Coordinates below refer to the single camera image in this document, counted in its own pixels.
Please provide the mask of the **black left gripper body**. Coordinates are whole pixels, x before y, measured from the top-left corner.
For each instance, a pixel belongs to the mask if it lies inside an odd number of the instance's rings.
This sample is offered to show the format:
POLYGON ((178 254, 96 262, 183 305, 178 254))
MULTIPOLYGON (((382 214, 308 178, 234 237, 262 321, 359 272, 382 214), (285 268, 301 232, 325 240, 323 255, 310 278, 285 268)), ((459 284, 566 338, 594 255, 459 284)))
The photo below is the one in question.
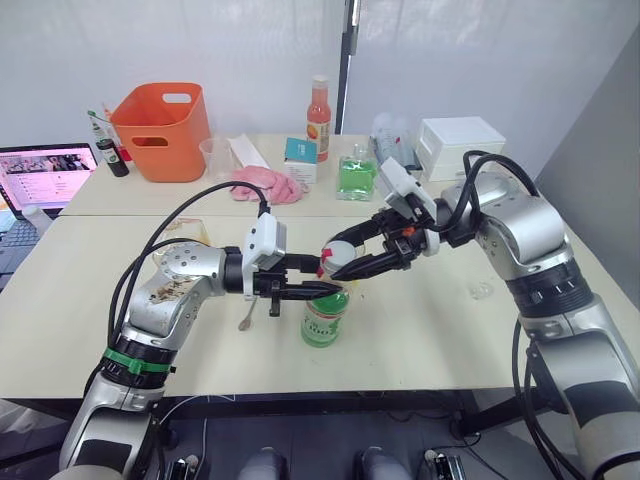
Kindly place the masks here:
POLYGON ((279 317, 283 300, 300 300, 298 288, 288 284, 287 271, 296 269, 299 262, 294 254, 286 254, 273 266, 261 266, 253 275, 253 293, 271 301, 270 317, 279 317))

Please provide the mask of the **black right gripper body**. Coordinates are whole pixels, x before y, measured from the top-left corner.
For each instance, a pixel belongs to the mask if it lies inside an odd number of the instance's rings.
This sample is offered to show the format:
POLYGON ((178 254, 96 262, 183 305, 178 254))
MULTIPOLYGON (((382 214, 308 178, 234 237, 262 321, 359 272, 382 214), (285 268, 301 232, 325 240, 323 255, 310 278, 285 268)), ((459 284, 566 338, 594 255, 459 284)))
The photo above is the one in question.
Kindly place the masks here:
POLYGON ((407 219, 393 209, 381 209, 375 215, 384 237, 385 253, 380 257, 380 269, 406 270, 427 249, 425 229, 413 219, 407 219))

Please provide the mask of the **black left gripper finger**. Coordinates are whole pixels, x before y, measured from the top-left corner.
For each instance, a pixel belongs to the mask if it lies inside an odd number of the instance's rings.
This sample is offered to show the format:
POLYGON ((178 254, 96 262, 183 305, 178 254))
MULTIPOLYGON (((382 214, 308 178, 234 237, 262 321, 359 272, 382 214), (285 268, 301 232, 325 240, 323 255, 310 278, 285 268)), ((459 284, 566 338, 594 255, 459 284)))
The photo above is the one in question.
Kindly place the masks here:
POLYGON ((288 254, 287 268, 298 270, 301 273, 317 273, 320 269, 321 259, 315 255, 288 254))
POLYGON ((304 281, 301 284, 286 284, 282 289, 283 300, 308 301, 328 297, 341 292, 338 284, 323 281, 304 281))

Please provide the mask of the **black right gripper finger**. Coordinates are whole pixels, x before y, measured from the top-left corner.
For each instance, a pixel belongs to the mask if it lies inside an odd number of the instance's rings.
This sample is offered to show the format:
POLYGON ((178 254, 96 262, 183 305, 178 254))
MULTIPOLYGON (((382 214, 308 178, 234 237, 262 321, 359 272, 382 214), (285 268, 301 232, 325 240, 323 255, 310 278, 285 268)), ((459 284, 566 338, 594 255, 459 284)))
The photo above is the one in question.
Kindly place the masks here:
POLYGON ((383 228, 382 220, 377 215, 374 215, 366 221, 338 232, 328 240, 328 243, 343 241, 354 247, 360 247, 363 246, 367 240, 376 237, 386 238, 386 236, 387 234, 383 228))
POLYGON ((394 252, 358 257, 355 249, 330 248, 329 265, 335 268, 331 278, 338 281, 368 279, 401 267, 401 256, 394 252))

